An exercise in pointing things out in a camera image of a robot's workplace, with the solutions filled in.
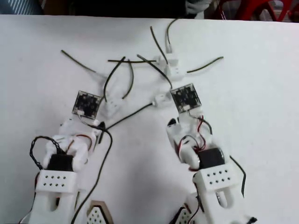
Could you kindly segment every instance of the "black circuit board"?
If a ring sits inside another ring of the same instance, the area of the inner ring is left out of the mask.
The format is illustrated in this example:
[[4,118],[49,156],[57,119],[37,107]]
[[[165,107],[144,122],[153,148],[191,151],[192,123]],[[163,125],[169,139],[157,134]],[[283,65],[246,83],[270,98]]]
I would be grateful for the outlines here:
[[95,119],[99,110],[101,97],[79,91],[72,113],[78,114],[77,111],[84,111],[82,117]]
[[201,106],[200,99],[193,84],[188,84],[175,90],[171,90],[171,95],[177,106],[178,113],[184,113]]

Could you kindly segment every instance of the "white surface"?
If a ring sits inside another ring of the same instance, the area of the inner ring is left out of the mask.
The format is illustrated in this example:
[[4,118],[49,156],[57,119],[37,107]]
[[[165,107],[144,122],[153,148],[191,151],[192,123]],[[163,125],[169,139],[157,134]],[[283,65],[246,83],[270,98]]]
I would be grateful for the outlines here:
[[[29,157],[32,139],[58,132],[78,90],[101,93],[99,84],[102,87],[104,78],[88,73],[60,50],[107,75],[115,66],[107,59],[157,55],[150,25],[163,44],[169,22],[0,16],[1,222],[16,222],[30,209],[38,172]],[[224,56],[174,83],[174,88],[194,83],[215,137],[246,170],[248,212],[262,224],[297,223],[299,25],[180,20],[171,27],[170,36],[188,69]],[[135,85],[126,105],[107,124],[147,104],[160,89],[169,88],[150,66],[139,64],[134,69]],[[128,65],[120,66],[114,78],[118,91],[125,93],[130,81]],[[193,173],[188,165],[180,164],[166,134],[168,121],[177,115],[175,106],[148,108],[111,129],[113,148],[92,198],[106,202],[116,224],[167,223],[195,191]],[[89,188],[109,138],[105,135],[103,141],[85,169]],[[39,141],[34,149],[39,160],[44,144]]]

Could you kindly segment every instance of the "white connector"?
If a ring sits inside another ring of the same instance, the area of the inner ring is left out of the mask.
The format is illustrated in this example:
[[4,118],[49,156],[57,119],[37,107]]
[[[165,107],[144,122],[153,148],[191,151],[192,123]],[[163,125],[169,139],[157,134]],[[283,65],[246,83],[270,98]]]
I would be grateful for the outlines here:
[[166,54],[165,56],[168,64],[162,56],[158,58],[157,63],[164,70],[166,76],[171,81],[182,80],[186,76],[186,71],[180,66],[178,57],[173,53]]
[[172,99],[166,93],[157,94],[154,97],[153,105],[158,108],[168,107],[172,104]]
[[[175,54],[169,53],[169,54],[165,54],[165,56],[170,66],[178,65],[178,57]],[[163,56],[160,56],[158,58],[157,63],[161,66],[161,68],[164,68],[167,65],[167,62]]]
[[114,114],[116,114],[121,107],[124,105],[123,100],[117,98],[111,98],[108,102],[105,103],[103,109],[101,110],[101,114],[105,116],[107,119],[111,118]]

